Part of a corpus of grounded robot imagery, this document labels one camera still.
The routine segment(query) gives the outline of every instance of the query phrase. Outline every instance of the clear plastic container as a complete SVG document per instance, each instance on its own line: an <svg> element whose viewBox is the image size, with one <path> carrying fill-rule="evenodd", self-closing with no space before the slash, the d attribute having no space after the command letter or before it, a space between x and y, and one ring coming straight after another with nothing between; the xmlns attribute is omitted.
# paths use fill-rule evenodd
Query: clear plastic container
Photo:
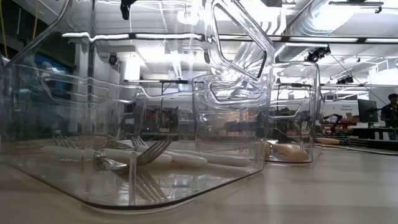
<svg viewBox="0 0 398 224"><path fill-rule="evenodd" d="M215 8L262 56L224 57ZM113 210L175 205L261 171L274 59L264 32L237 1L137 1L130 10L124 20L120 2L65 0L55 23L5 64L1 159ZM167 29L142 28L159 25L155 13ZM47 41L68 43L72 65L38 60ZM144 165L140 155L164 140L173 141Z"/></svg>
<svg viewBox="0 0 398 224"><path fill-rule="evenodd" d="M321 103L318 65L280 63L273 72L266 160L310 163Z"/></svg>

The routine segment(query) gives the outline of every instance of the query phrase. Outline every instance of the ceiling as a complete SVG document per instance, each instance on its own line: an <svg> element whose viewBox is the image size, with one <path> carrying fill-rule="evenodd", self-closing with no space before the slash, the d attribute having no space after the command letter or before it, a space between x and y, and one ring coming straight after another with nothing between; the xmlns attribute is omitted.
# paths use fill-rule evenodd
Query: ceiling
<svg viewBox="0 0 398 224"><path fill-rule="evenodd" d="M36 0L14 0L24 9L31 13L35 13ZM39 0L39 18L51 23L55 16L59 13L63 0ZM274 12L261 4L260 0L242 0L241 3L246 7L248 13L257 21L261 20L262 28L268 34L279 34L284 29L278 30L275 27L282 27L290 24L292 19L307 5L309 0L295 0L295 6L283 8ZM338 26L336 30L330 32L329 35L335 36L380 36L380 37L397 37L398 26L398 1L383 0L384 9L381 13L375 14L375 8L356 9L355 13L349 19ZM93 19L93 25L97 34L120 34L123 32L151 32L151 33L181 33L191 32L191 26L178 21L179 11L186 10L185 1L154 1L154 0L138 0L131 8L131 20L124 21L121 19L119 9L119 0L97 0L95 3L95 15L92 13L92 1L90 0L74 0L73 9L68 15L67 23L62 24L63 30L70 29L76 32L92 30L90 21ZM339 16L337 14L326 15L323 17L324 22L332 21ZM237 34L242 33L228 18L224 15L216 14L218 19L217 26L220 34ZM165 42L142 40L127 43L136 46L136 52L142 57L142 72L144 75L150 76L151 73L168 73L170 63L165 54ZM238 52L240 42L223 42L224 57L231 59ZM389 58L398 58L398 45L359 45L359 44L331 44L331 55L326 56L318 62L323 79L330 77L338 77L339 74L346 69L352 70L354 75L365 75L371 67L378 63L383 63ZM304 58L305 51L302 55L295 57L296 60ZM192 60L192 58L182 58L184 60ZM202 61L198 61L195 69L206 68ZM182 63L182 69L188 68L189 63Z"/></svg>

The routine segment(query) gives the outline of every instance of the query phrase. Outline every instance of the person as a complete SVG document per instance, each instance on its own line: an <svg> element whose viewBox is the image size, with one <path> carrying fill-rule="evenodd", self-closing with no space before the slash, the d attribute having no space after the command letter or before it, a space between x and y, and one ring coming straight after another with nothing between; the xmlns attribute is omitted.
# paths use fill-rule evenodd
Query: person
<svg viewBox="0 0 398 224"><path fill-rule="evenodd" d="M398 94L388 95L390 103L381 109L381 120L386 122L388 128L398 128ZM390 140L396 140L396 131L388 133Z"/></svg>

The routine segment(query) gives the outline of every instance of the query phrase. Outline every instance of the beige table surface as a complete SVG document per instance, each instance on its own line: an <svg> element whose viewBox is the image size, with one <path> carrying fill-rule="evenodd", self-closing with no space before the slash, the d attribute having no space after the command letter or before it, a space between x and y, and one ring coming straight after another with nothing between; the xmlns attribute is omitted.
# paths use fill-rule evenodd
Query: beige table surface
<svg viewBox="0 0 398 224"><path fill-rule="evenodd" d="M168 212L108 215L0 166L1 223L398 223L398 158L322 149L312 166L263 172Z"/></svg>

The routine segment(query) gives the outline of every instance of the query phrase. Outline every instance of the computer screen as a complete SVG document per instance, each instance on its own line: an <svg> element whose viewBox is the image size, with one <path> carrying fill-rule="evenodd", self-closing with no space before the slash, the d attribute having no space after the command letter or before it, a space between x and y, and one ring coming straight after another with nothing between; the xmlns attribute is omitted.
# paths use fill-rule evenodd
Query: computer screen
<svg viewBox="0 0 398 224"><path fill-rule="evenodd" d="M358 100L359 122L377 123L377 103L370 100Z"/></svg>

